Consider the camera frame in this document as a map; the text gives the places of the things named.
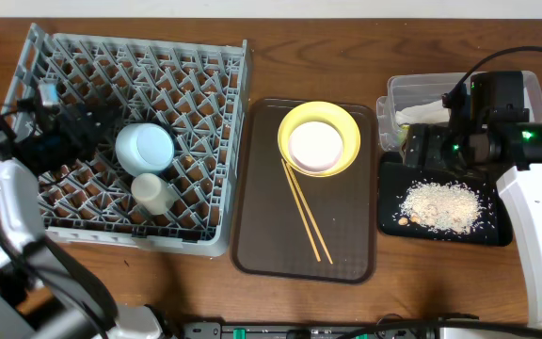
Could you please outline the white napkin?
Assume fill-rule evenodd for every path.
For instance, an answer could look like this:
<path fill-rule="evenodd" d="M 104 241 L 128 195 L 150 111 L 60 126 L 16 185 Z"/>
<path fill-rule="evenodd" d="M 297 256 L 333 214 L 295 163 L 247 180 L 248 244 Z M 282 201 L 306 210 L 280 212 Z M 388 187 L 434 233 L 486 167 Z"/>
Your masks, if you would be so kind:
<path fill-rule="evenodd" d="M 436 124 L 448 122 L 450 109 L 445 108 L 441 100 L 404 108 L 395 113 L 395 120 L 398 125 L 410 125 L 416 123 Z"/>

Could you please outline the green snack wrapper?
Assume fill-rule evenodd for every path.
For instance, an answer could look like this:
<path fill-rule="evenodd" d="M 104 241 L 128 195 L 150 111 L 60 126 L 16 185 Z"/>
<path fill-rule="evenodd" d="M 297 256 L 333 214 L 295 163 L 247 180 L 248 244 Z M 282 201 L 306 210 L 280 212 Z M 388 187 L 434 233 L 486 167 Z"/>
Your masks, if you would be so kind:
<path fill-rule="evenodd" d="M 400 132 L 398 133 L 399 145 L 402 146 L 407 140 L 409 126 L 407 124 L 400 126 Z"/>

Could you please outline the cooked rice leftovers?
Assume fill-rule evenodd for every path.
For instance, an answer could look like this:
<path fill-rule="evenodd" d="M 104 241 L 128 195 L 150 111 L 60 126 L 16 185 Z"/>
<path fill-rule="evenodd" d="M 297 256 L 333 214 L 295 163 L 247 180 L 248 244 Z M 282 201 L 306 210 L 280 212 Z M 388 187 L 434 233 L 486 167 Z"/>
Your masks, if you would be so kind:
<path fill-rule="evenodd" d="M 435 234 L 471 234 L 487 211 L 480 191 L 463 183 L 416 181 L 402 198 L 392 219 L 401 226 L 418 225 Z"/>

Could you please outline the light blue bowl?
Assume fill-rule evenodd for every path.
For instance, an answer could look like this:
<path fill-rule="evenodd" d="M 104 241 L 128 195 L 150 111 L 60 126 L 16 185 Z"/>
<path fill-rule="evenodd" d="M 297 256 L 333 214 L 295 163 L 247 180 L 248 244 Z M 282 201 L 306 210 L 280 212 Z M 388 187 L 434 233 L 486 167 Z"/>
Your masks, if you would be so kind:
<path fill-rule="evenodd" d="M 121 167 L 136 177 L 159 174 L 167 169 L 175 154 L 170 134 L 153 123 L 133 123 L 123 127 L 115 141 L 115 153 Z"/>

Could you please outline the white plastic cup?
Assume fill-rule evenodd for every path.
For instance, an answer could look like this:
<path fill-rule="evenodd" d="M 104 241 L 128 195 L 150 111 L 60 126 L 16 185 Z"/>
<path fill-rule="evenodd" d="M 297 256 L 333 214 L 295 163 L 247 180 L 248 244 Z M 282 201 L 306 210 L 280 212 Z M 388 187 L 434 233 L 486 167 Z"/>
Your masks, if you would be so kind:
<path fill-rule="evenodd" d="M 152 215 L 163 215 L 179 199 L 170 185 L 152 173 L 143 173 L 133 180 L 131 192 L 137 203 Z"/>

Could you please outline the yellow plate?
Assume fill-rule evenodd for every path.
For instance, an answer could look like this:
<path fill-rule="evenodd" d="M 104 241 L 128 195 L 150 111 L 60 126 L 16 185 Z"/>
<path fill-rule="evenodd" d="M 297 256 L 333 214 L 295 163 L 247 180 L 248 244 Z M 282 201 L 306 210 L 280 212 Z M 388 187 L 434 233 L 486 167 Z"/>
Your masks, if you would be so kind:
<path fill-rule="evenodd" d="M 310 121 L 327 123 L 342 137 L 342 157 L 331 169 L 309 172 L 301 169 L 289 155 L 290 135 L 297 126 Z M 347 169 L 357 158 L 360 148 L 360 130 L 354 118 L 342 107 L 328 102 L 307 102 L 292 108 L 282 119 L 278 130 L 278 146 L 282 158 L 294 170 L 310 177 L 329 177 Z"/>

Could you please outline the wooden chopstick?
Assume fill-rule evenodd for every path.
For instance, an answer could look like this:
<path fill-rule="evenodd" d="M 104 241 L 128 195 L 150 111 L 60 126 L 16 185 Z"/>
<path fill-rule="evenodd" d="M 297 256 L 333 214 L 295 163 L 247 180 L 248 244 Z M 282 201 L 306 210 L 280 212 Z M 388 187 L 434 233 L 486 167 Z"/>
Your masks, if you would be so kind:
<path fill-rule="evenodd" d="M 294 201 L 295 201 L 296 208 L 298 210 L 301 221 L 302 221 L 303 226 L 305 228 L 305 232 L 306 232 L 306 234 L 307 234 L 307 236 L 309 238 L 309 241 L 310 241 L 311 248 L 312 248 L 312 251 L 314 253 L 314 256 L 315 256 L 317 262 L 321 262 L 321 257 L 320 257 L 319 251 L 318 251 L 318 249 L 316 247 L 316 244 L 315 244 L 315 242 L 313 240 L 309 223 L 307 221 L 307 218 L 305 217 L 303 207 L 302 207 L 302 205 L 300 203 L 300 199 L 298 198 L 298 194 L 297 194 L 296 189 L 295 189 L 295 184 L 294 184 L 294 182 L 292 180 L 292 177 L 290 175 L 289 167 L 287 166 L 286 162 L 283 159 L 280 160 L 280 163 L 282 165 L 282 168 L 283 168 L 286 180 L 288 182 L 289 188 L 291 189 L 291 192 L 292 192 L 292 195 L 293 195 L 293 198 L 294 198 Z"/>
<path fill-rule="evenodd" d="M 326 256 L 326 258 L 328 259 L 329 263 L 331 265 L 334 264 L 333 262 L 333 258 L 328 250 L 328 247 L 327 247 L 327 244 L 326 244 L 326 241 L 321 233 L 321 230 L 317 224 L 317 221 L 314 217 L 314 214 L 312 213 L 311 211 L 311 208 L 308 204 L 308 201 L 300 187 L 300 184 L 299 182 L 297 181 L 296 179 L 296 176 L 295 176 L 295 173 L 293 171 L 293 169 L 291 168 L 291 166 L 286 163 L 287 166 L 289 167 L 289 171 L 290 171 L 290 175 L 292 177 L 292 180 L 295 184 L 295 189 L 296 189 L 296 192 L 298 194 L 298 198 L 300 199 L 300 203 L 303 207 L 303 210 L 304 210 L 304 213 L 305 213 L 305 217 L 307 218 L 307 221 L 309 223 L 309 226 L 310 226 L 310 229 L 311 229 L 311 233 L 312 233 L 312 237 L 313 237 L 313 240 L 316 244 L 316 247 L 317 247 L 317 244 L 320 244 L 321 245 L 321 248 L 323 249 L 323 252 Z"/>

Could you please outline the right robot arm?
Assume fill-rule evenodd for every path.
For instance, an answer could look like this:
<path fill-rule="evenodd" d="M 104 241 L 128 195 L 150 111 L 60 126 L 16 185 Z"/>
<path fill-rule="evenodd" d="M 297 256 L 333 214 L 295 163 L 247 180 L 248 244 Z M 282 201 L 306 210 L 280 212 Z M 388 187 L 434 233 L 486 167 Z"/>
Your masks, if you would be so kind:
<path fill-rule="evenodd" d="M 542 122 L 542 91 L 536 75 L 522 71 L 524 104 L 530 108 L 530 121 Z M 436 102 L 451 90 L 463 73 L 425 73 L 394 76 L 389 80 L 389 100 L 393 112 L 415 105 Z M 508 169 L 497 181 L 497 190 L 512 221 L 523 269 L 529 326 L 542 329 L 542 164 L 529 170 Z"/>

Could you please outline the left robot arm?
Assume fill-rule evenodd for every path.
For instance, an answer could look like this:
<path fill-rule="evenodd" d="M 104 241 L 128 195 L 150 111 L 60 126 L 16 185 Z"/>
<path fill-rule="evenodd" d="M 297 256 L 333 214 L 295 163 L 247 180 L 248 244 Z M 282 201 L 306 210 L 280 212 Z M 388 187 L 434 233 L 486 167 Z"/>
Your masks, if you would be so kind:
<path fill-rule="evenodd" d="M 18 139 L 0 113 L 0 338 L 164 338 L 152 307 L 118 305 L 46 233 L 39 175 L 93 156 L 120 113 L 106 105 L 16 104 L 41 130 Z"/>

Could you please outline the black waste tray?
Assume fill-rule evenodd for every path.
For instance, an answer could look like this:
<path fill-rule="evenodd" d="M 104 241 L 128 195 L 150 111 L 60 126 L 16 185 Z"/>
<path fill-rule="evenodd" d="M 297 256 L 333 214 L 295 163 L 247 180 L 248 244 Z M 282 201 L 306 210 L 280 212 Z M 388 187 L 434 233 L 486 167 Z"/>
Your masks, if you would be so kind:
<path fill-rule="evenodd" d="M 397 204 L 403 201 L 402 195 L 416 181 L 439 184 L 463 183 L 479 190 L 484 206 L 481 220 L 483 223 L 471 234 L 437 234 L 425 230 L 421 226 L 401 226 L 392 219 L 397 211 Z M 378 227 L 386 235 L 419 238 L 438 241 L 454 241 L 477 245 L 504 247 L 513 240 L 513 230 L 509 217 L 504 211 L 496 188 L 485 174 L 473 170 L 467 175 L 454 175 L 435 169 L 414 169 L 401 163 L 398 153 L 385 153 L 379 167 L 378 191 Z"/>

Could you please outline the clear plastic bin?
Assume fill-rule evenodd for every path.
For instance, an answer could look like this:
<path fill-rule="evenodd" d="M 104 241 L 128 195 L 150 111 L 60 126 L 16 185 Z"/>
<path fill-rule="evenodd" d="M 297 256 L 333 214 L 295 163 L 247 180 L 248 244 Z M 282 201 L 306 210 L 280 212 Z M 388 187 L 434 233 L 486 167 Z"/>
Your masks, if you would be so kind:
<path fill-rule="evenodd" d="M 535 73 L 523 71 L 524 106 L 530 110 L 530 122 L 542 122 L 542 90 Z M 387 84 L 388 95 L 376 101 L 379 145 L 385 152 L 399 151 L 400 125 L 395 113 L 414 105 L 441 99 L 463 77 L 464 73 L 423 73 L 395 75 Z"/>

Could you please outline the grey plastic dish rack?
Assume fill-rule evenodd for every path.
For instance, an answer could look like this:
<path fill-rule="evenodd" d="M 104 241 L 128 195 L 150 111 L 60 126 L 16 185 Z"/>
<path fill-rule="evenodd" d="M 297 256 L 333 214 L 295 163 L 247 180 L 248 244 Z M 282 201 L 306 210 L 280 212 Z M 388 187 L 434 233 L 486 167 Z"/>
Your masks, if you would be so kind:
<path fill-rule="evenodd" d="M 43 174 L 47 234 L 84 242 L 216 257 L 230 242 L 232 198 L 251 65 L 246 46 L 50 35 L 28 31 L 6 103 L 55 83 L 63 108 L 109 104 L 124 124 L 151 122 L 175 154 L 162 176 L 175 202 L 154 216 L 133 198 L 110 132 L 93 157 Z"/>

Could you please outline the brown serving tray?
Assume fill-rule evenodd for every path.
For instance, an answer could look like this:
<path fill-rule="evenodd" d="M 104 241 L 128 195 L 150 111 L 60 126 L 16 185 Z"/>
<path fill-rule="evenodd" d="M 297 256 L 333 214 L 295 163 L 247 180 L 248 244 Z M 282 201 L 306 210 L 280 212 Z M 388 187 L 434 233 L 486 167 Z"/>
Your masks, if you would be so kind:
<path fill-rule="evenodd" d="M 359 284 L 375 272 L 378 149 L 375 113 L 345 105 L 361 132 L 355 162 L 327 178 L 296 176 L 328 250 L 317 262 L 280 163 L 279 125 L 298 102 L 261 99 L 247 114 L 240 157 L 231 258 L 241 271 L 322 282 Z"/>

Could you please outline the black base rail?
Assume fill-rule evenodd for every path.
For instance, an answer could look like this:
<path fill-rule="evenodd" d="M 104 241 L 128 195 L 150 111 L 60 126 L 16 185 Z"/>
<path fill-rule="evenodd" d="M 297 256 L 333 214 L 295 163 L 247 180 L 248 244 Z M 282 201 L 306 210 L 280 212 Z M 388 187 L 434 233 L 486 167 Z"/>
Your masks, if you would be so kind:
<path fill-rule="evenodd" d="M 183 326 L 184 339 L 331 339 L 371 326 L 371 323 L 336 324 L 288 324 L 269 322 L 228 323 L 223 320 L 191 322 Z M 362 334 L 360 339 L 481 339 L 494 338 L 493 334 L 482 334 L 478 330 L 463 329 L 399 329 Z"/>

